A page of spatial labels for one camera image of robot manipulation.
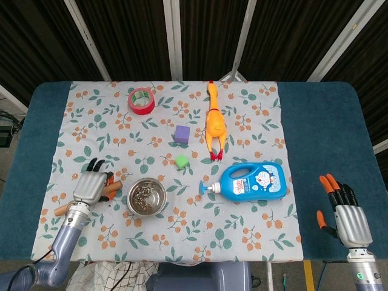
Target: metal bowl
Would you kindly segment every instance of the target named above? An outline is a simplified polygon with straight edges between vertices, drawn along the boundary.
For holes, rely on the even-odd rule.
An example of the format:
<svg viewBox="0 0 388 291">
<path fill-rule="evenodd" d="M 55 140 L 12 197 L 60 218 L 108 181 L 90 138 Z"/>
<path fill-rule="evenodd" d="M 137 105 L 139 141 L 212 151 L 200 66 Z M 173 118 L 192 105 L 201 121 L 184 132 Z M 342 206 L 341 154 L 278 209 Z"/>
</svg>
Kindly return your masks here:
<svg viewBox="0 0 388 291">
<path fill-rule="evenodd" d="M 156 179 L 137 180 L 129 190 L 127 205 L 132 213 L 138 216 L 156 215 L 166 204 L 167 192 Z"/>
</svg>

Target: robotic hand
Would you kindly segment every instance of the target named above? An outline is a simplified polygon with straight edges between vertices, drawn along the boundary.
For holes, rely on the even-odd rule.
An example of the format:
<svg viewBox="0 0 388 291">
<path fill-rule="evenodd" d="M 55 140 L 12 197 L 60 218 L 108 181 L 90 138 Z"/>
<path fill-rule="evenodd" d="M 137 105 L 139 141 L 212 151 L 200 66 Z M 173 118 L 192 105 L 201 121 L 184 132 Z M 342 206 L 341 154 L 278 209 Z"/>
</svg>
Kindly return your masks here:
<svg viewBox="0 0 388 291">
<path fill-rule="evenodd" d="M 42 257 L 16 272 L 0 275 L 0 291 L 25 291 L 33 285 L 58 287 L 65 281 L 70 258 L 90 213 L 89 207 L 99 201 L 106 180 L 113 176 L 112 172 L 99 173 L 104 160 L 96 161 L 97 158 L 90 161 L 86 172 L 79 179 L 73 194 L 75 203 L 70 206 L 54 240 L 51 251 L 56 261 L 41 262 Z"/>
<path fill-rule="evenodd" d="M 347 261 L 350 263 L 357 291 L 384 291 L 376 258 L 367 250 L 373 241 L 369 225 L 352 188 L 336 182 L 330 174 L 320 176 L 319 180 L 329 196 L 337 228 L 329 227 L 323 212 L 318 210 L 316 218 L 319 227 L 332 237 L 339 238 L 349 248 Z"/>
</svg>

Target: rubber chicken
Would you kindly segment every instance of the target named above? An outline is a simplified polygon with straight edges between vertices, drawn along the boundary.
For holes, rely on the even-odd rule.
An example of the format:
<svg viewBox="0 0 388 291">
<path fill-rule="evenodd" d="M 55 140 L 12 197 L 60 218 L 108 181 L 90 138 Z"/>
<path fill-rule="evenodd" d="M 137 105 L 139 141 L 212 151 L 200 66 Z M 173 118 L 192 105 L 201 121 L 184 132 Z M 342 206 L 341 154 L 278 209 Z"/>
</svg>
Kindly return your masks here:
<svg viewBox="0 0 388 291">
<path fill-rule="evenodd" d="M 210 152 L 210 159 L 215 161 L 222 160 L 222 153 L 224 151 L 227 131 L 224 120 L 224 115 L 219 111 L 217 104 L 217 86 L 213 81 L 210 81 L 207 89 L 210 93 L 210 109 L 206 117 L 206 144 Z M 213 138 L 219 139 L 220 151 L 216 156 L 212 150 Z"/>
</svg>

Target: blue detergent bottle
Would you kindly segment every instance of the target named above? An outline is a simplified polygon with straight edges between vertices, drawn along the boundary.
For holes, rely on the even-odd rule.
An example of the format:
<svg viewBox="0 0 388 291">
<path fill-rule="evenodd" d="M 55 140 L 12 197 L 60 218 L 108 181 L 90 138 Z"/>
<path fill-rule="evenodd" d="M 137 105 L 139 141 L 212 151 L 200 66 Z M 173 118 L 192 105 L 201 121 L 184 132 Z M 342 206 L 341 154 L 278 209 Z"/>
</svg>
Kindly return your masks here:
<svg viewBox="0 0 388 291">
<path fill-rule="evenodd" d="M 249 172 L 239 177 L 232 177 L 239 170 Z M 281 166 L 274 162 L 242 162 L 227 168 L 219 182 L 207 187 L 203 181 L 199 192 L 221 193 L 223 197 L 234 202 L 251 200 L 280 199 L 287 193 L 286 179 Z"/>
</svg>

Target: green cube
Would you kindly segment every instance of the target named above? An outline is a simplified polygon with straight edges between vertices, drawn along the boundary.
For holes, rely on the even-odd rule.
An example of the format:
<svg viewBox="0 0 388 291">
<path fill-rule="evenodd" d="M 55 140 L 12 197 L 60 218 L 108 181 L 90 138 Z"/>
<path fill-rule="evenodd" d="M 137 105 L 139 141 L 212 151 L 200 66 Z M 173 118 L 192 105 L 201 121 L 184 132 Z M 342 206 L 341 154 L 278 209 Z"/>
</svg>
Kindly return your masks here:
<svg viewBox="0 0 388 291">
<path fill-rule="evenodd" d="M 179 169 L 183 169 L 189 164 L 189 160 L 185 155 L 180 155 L 176 157 L 175 164 L 178 166 Z"/>
</svg>

